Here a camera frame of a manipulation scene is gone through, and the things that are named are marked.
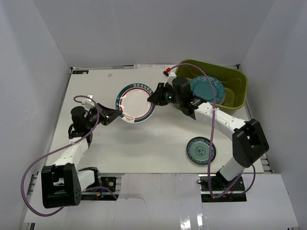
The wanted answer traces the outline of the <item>white green rimmed plate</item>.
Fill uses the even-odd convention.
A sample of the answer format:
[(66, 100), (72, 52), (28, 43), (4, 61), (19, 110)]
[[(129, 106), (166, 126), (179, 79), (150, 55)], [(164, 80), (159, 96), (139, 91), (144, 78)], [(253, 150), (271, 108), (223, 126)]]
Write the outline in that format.
[(153, 90), (143, 83), (133, 83), (124, 87), (117, 95), (115, 106), (122, 114), (120, 118), (131, 124), (147, 120), (155, 110), (155, 105), (147, 99)]

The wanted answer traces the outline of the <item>teal scalloped plate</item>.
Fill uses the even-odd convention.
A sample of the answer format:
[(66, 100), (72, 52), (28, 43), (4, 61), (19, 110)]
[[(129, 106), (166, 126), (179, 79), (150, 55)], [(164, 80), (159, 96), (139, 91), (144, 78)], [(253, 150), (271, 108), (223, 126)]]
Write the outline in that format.
[(226, 91), (223, 84), (214, 77), (197, 76), (190, 81), (190, 87), (195, 96), (213, 103), (215, 95), (216, 103), (223, 104), (226, 99)]

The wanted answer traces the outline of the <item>small blue patterned dish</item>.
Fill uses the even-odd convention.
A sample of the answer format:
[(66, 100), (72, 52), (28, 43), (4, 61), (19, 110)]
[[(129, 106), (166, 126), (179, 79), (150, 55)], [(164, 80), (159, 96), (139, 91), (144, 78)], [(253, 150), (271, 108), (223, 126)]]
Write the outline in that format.
[(192, 138), (186, 146), (188, 158), (197, 165), (207, 165), (209, 161), (210, 140), (205, 137)]

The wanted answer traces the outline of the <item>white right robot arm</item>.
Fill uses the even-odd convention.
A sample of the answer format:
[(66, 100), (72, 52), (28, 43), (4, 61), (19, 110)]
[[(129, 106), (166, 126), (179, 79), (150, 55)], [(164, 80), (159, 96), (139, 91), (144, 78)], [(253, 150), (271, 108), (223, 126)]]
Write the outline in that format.
[(154, 105), (178, 104), (181, 112), (194, 120), (211, 123), (232, 141), (232, 158), (217, 172), (217, 187), (228, 191), (234, 179), (249, 168), (269, 150), (269, 144), (256, 119), (245, 121), (235, 118), (217, 108), (192, 92), (188, 80), (176, 77), (172, 83), (158, 83), (153, 95), (147, 99)]

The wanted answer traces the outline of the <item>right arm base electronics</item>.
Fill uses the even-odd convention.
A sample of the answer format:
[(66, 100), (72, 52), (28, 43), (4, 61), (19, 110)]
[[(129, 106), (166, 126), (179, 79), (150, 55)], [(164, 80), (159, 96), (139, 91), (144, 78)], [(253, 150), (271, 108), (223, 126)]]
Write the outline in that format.
[[(200, 185), (202, 203), (247, 202), (246, 194), (241, 195), (246, 190), (242, 177), (239, 178), (226, 194), (218, 199), (213, 198), (210, 194), (207, 176), (201, 176), (196, 183)], [(211, 177), (211, 186), (215, 195), (222, 193), (228, 187), (218, 182), (215, 176)]]

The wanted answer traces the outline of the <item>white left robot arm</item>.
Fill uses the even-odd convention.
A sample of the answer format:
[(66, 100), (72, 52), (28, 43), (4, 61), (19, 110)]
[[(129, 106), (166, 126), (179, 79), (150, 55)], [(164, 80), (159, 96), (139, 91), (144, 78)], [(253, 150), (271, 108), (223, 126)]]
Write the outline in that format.
[(68, 129), (70, 146), (52, 165), (44, 166), (41, 171), (44, 208), (77, 206), (86, 188), (97, 191), (101, 187), (96, 167), (78, 170), (77, 166), (92, 143), (91, 129), (98, 124), (107, 126), (121, 114), (120, 110), (101, 104), (90, 109), (83, 106), (72, 108), (72, 124)]

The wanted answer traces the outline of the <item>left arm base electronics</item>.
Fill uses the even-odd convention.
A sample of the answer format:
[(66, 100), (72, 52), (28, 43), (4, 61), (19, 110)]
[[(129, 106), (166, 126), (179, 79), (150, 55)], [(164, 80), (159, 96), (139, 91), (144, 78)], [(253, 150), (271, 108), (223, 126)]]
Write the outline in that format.
[(91, 185), (82, 192), (85, 201), (116, 201), (121, 190), (121, 177), (100, 177), (98, 185)]

